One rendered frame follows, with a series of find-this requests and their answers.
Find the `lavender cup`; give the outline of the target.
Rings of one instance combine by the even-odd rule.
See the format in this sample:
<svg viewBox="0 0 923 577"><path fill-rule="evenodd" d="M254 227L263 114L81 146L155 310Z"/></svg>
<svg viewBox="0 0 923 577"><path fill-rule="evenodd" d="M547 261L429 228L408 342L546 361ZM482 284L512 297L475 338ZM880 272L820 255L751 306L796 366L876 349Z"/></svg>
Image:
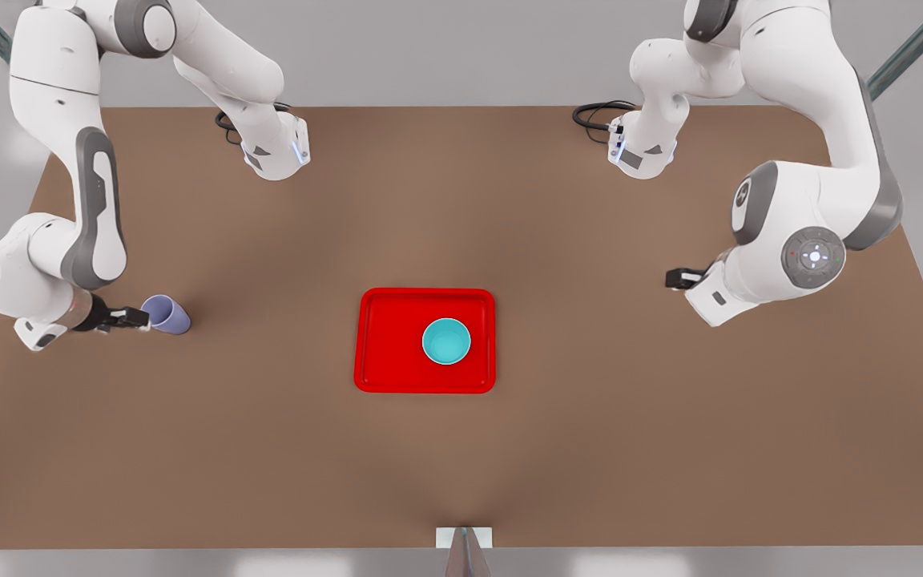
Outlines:
<svg viewBox="0 0 923 577"><path fill-rule="evenodd" d="M180 335L191 328L191 319L187 312L169 296L151 296L142 303L140 310L149 315L149 325L155 331Z"/></svg>

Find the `teal bowl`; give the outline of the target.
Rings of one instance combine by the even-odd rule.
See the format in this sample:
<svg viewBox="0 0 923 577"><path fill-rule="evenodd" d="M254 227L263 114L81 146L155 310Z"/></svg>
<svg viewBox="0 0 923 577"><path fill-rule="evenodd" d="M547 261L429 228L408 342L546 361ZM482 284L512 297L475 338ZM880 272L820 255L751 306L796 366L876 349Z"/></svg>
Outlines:
<svg viewBox="0 0 923 577"><path fill-rule="evenodd" d="M462 322L450 317L432 321L421 336L422 352L439 365L457 364L471 349L471 333Z"/></svg>

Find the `silver frame post with foot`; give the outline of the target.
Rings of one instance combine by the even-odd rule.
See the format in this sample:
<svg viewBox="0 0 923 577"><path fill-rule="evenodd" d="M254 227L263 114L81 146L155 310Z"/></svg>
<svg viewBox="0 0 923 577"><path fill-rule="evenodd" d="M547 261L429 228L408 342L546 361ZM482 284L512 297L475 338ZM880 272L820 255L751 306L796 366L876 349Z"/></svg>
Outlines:
<svg viewBox="0 0 923 577"><path fill-rule="evenodd" d="M492 548L492 528L437 528L436 548L447 549L445 577L491 577L484 548Z"/></svg>

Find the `red tray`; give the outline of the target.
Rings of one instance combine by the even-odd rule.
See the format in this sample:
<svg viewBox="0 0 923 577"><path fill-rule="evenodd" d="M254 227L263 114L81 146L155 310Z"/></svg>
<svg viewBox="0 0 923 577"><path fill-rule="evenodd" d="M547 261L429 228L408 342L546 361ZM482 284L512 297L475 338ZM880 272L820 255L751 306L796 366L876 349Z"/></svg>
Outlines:
<svg viewBox="0 0 923 577"><path fill-rule="evenodd" d="M471 333L457 364L422 351L426 326L443 317ZM371 288L361 298L354 381L365 392L483 394L497 380L495 337L494 296L482 288Z"/></svg>

